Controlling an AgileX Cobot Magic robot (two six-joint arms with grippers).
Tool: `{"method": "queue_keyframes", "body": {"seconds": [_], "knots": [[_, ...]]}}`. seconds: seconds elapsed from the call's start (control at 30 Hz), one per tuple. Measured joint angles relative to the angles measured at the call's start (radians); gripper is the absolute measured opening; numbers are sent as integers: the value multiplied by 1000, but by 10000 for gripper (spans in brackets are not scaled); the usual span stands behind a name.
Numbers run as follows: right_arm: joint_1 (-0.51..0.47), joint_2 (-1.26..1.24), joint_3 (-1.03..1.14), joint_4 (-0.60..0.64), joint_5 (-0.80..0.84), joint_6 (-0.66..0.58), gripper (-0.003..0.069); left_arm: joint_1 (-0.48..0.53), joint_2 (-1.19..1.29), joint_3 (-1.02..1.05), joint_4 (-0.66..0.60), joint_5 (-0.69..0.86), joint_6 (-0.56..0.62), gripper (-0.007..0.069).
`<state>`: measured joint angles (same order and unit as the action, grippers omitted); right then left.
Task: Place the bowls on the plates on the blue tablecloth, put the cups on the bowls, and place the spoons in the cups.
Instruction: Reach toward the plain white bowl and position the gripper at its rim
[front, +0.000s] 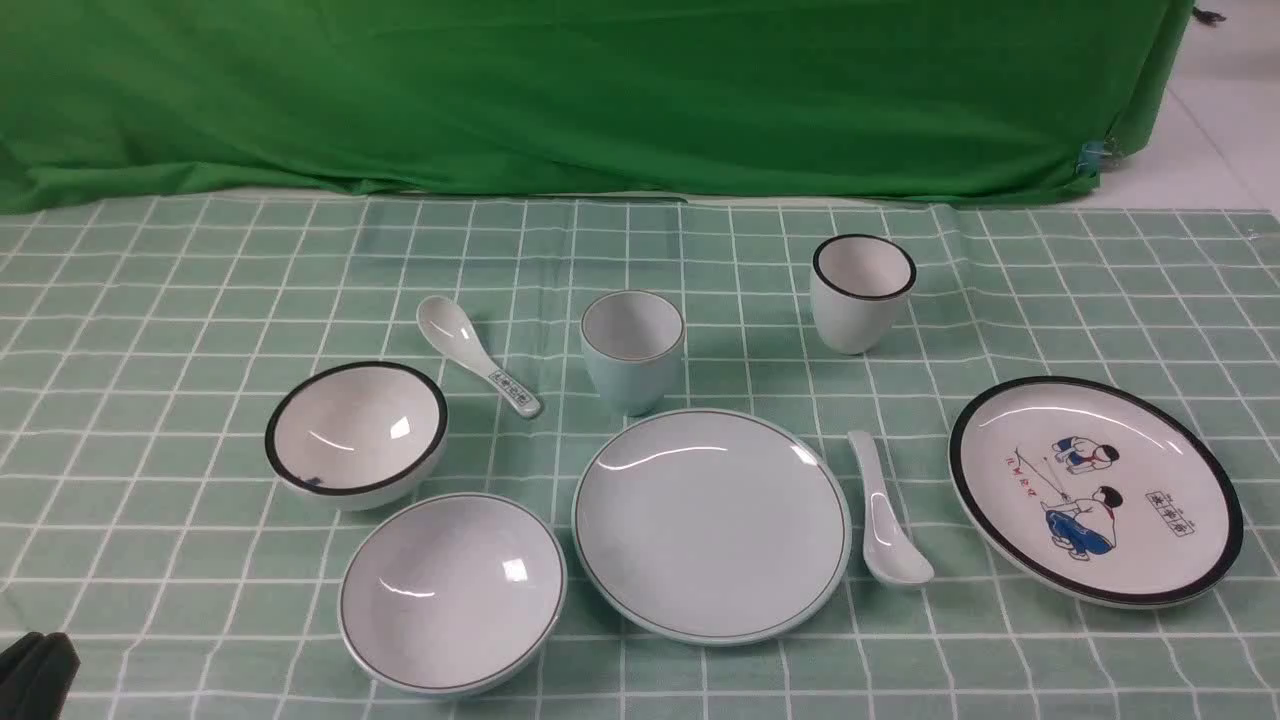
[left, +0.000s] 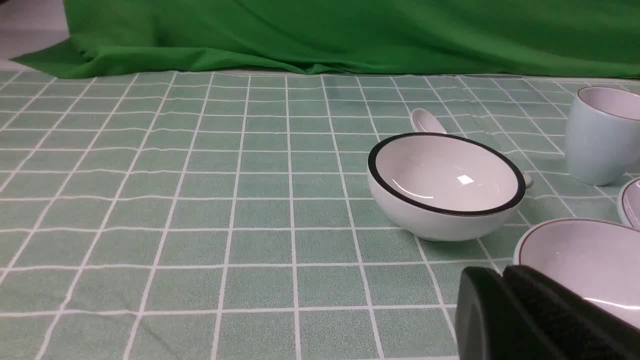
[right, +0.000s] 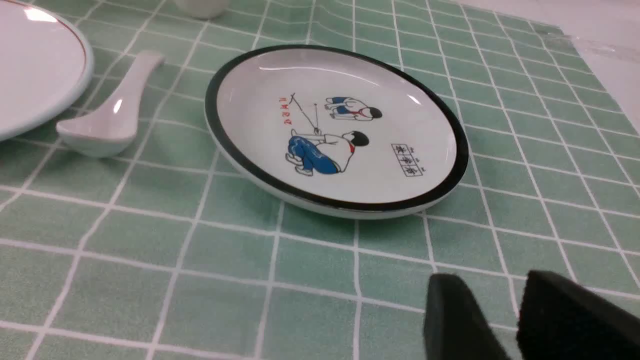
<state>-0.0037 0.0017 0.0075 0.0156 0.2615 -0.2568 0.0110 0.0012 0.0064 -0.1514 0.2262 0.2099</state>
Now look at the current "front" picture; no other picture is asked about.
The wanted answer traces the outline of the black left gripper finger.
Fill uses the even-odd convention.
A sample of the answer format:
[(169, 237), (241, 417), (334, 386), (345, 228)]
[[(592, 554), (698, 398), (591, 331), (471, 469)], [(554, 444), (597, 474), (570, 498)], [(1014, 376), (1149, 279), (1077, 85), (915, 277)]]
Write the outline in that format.
[(1, 717), (59, 719), (81, 659), (61, 632), (28, 632), (1, 653)]

